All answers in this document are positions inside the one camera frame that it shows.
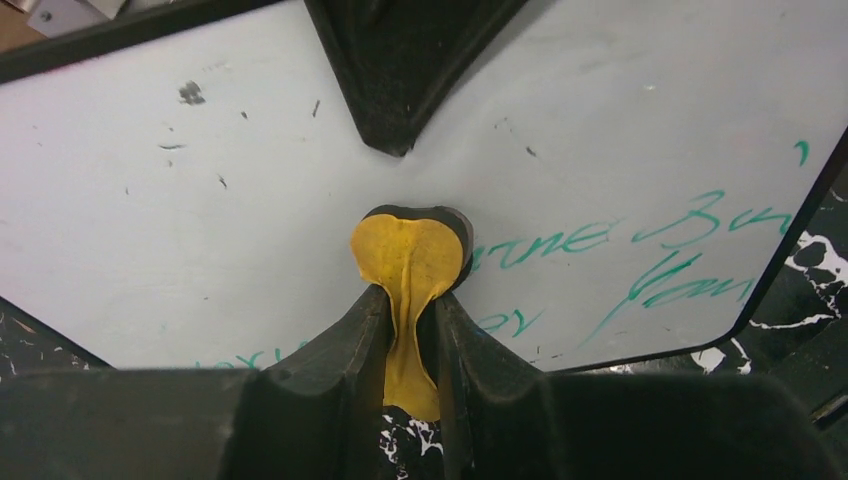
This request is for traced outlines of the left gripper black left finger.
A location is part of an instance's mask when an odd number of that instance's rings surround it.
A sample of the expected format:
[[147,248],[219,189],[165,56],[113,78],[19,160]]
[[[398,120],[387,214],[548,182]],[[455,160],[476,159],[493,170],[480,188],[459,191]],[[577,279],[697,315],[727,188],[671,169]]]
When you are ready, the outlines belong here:
[[376,479],[391,309],[369,286],[304,347],[261,371],[236,411],[224,479]]

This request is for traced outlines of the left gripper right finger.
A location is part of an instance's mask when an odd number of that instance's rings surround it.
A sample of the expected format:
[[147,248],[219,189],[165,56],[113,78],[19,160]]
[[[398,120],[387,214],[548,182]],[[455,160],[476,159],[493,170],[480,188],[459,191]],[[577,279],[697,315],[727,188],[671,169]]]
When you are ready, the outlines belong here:
[[546,375],[478,327],[454,295],[437,299],[433,316],[446,478],[563,478]]

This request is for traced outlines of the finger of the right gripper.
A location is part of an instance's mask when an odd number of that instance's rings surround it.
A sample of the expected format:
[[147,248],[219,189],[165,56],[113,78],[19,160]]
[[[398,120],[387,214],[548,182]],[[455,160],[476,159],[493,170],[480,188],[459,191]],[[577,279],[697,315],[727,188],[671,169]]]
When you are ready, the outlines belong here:
[[402,157],[523,5],[312,0],[306,7],[362,141]]

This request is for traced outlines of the yellow black whiteboard eraser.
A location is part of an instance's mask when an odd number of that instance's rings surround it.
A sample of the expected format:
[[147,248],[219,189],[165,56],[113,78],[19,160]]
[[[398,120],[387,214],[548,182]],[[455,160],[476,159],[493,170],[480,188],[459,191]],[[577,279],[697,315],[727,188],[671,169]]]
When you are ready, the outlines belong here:
[[394,332],[385,366],[383,404],[426,422],[440,419],[438,389],[427,372],[418,321],[428,305],[467,276],[474,231],[446,206],[381,205],[358,223],[350,246],[361,278],[388,295]]

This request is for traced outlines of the small whiteboard black frame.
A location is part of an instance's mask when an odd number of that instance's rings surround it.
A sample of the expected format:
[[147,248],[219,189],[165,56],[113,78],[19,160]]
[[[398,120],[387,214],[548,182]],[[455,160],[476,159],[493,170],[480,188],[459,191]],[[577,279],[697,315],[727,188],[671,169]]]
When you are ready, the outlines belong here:
[[731,331],[847,125],[843,1],[532,1],[401,158],[284,1],[1,88],[1,294],[116,367],[267,366],[446,205],[457,297],[545,370]]

